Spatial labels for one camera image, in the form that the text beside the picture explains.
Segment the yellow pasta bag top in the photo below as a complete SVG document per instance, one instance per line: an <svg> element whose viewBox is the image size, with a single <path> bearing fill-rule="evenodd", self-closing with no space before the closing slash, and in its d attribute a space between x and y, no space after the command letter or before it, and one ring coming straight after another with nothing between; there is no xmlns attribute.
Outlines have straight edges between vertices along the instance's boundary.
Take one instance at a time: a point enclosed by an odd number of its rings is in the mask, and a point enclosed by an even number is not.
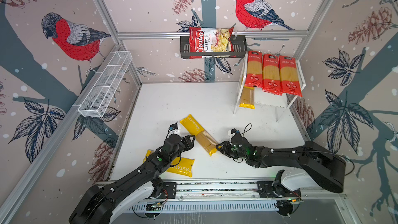
<svg viewBox="0 0 398 224"><path fill-rule="evenodd" d="M255 109L254 99L255 99L254 87L245 86L242 90L239 107L254 110Z"/></svg>

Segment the red spaghetti bag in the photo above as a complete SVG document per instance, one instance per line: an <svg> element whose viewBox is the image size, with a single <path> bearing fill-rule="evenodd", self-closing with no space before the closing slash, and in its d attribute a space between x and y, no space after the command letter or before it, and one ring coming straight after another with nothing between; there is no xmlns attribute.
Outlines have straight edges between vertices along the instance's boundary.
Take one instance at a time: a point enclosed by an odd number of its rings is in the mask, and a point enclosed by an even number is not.
<svg viewBox="0 0 398 224"><path fill-rule="evenodd" d="M262 88L262 58L263 55L258 51L248 52L246 87Z"/></svg>
<svg viewBox="0 0 398 224"><path fill-rule="evenodd" d="M271 54L263 55L262 78L262 90L264 92L282 95L278 56Z"/></svg>
<svg viewBox="0 0 398 224"><path fill-rule="evenodd" d="M302 97L295 58L279 56L279 72L282 93Z"/></svg>

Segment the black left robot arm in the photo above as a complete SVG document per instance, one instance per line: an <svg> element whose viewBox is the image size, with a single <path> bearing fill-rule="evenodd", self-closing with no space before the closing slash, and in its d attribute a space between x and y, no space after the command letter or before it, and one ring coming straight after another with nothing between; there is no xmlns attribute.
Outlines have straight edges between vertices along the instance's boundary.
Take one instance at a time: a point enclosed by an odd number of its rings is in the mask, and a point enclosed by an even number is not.
<svg viewBox="0 0 398 224"><path fill-rule="evenodd" d="M137 169L102 188L94 185L69 217L70 224L111 224L127 209L162 191L160 175L173 160L194 147L195 136L170 134L163 146L156 149Z"/></svg>

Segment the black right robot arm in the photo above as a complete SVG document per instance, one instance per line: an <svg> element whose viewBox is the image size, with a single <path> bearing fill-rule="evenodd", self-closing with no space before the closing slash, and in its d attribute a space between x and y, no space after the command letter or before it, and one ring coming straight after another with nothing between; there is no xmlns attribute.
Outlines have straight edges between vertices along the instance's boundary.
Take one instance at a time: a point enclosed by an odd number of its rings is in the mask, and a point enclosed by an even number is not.
<svg viewBox="0 0 398 224"><path fill-rule="evenodd" d="M315 142L293 148L268 148L253 146L236 129L231 130L231 140L216 146L223 155L234 160L242 159L247 165L258 168L292 167L304 170L315 183L332 193L344 191L345 160Z"/></svg>

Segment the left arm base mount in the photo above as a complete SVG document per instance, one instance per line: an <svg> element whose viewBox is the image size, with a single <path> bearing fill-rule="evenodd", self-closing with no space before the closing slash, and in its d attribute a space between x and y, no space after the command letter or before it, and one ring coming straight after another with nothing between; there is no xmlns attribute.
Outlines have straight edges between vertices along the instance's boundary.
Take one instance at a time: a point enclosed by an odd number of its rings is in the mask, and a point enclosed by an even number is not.
<svg viewBox="0 0 398 224"><path fill-rule="evenodd" d="M145 198L143 201L163 201L166 199L175 199L177 193L177 183L176 182L164 182L162 184L162 188L159 190L159 187L155 187L155 193L158 193L157 196L154 195L153 192Z"/></svg>

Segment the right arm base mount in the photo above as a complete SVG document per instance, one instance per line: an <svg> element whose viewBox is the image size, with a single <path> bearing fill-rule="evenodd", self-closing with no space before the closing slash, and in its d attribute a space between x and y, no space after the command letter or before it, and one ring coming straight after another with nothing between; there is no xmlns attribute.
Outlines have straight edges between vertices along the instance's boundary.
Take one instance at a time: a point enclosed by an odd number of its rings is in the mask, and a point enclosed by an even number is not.
<svg viewBox="0 0 398 224"><path fill-rule="evenodd" d="M257 193L260 198L301 198L300 190L289 190L273 181L257 181Z"/></svg>

